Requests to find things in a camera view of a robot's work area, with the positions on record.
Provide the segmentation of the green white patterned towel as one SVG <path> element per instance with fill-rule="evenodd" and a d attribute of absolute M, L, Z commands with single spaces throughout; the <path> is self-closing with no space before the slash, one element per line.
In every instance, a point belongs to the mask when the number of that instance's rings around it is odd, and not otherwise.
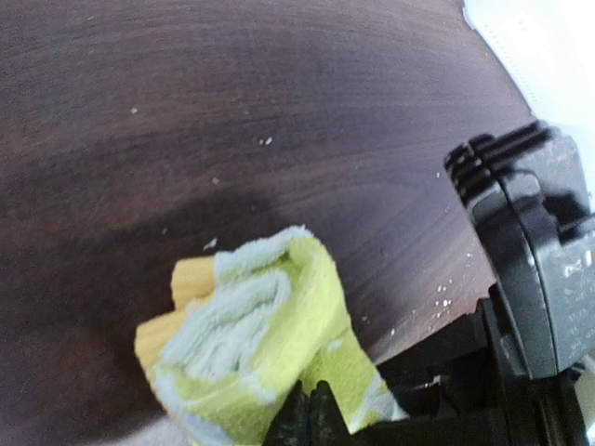
<path fill-rule="evenodd" d="M 233 251 L 181 259 L 171 312 L 135 354 L 193 445 L 259 445 L 295 384 L 327 382 L 350 433 L 406 413 L 352 330 L 333 258 L 292 226 Z"/>

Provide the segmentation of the white perforated plastic basket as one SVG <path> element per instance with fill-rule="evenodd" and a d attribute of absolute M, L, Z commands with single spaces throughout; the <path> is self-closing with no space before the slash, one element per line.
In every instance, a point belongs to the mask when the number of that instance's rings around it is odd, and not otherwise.
<path fill-rule="evenodd" d="M 463 15 L 535 117 L 594 137 L 592 1 L 472 0 Z"/>

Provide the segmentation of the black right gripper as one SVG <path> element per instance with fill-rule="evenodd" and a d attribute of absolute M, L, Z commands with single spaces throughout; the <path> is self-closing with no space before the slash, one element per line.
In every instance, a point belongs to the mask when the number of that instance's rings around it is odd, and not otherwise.
<path fill-rule="evenodd" d="M 507 351 L 511 329 L 491 298 L 378 370 L 405 410 L 356 445 L 583 445 L 578 370 L 534 380 Z"/>

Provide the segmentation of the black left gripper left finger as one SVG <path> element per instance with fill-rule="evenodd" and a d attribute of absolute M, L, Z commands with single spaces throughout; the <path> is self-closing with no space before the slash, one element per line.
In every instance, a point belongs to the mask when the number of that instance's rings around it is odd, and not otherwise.
<path fill-rule="evenodd" d="M 283 407 L 273 418 L 263 446 L 308 446 L 310 440 L 310 400 L 297 381 Z"/>

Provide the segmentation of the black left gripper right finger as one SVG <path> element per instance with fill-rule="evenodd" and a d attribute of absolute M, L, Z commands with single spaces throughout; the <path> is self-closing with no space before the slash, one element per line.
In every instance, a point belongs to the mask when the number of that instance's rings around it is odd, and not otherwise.
<path fill-rule="evenodd" d="M 310 445 L 351 445 L 351 436 L 330 385 L 317 383 L 310 396 Z"/>

